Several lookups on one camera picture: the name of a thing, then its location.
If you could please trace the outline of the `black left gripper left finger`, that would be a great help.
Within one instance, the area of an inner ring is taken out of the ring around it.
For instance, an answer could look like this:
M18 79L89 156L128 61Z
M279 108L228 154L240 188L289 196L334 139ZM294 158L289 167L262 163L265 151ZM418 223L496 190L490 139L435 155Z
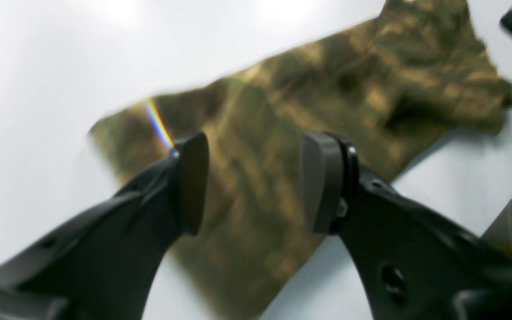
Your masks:
M177 151L0 265L0 320L140 320L165 253L203 220L207 136Z

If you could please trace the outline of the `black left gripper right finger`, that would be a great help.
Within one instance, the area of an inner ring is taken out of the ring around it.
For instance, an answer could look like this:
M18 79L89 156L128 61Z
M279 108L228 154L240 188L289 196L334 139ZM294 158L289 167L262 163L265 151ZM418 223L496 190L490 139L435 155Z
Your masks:
M354 144L307 132L300 188L311 231L338 236L376 320L512 320L512 258L360 164Z

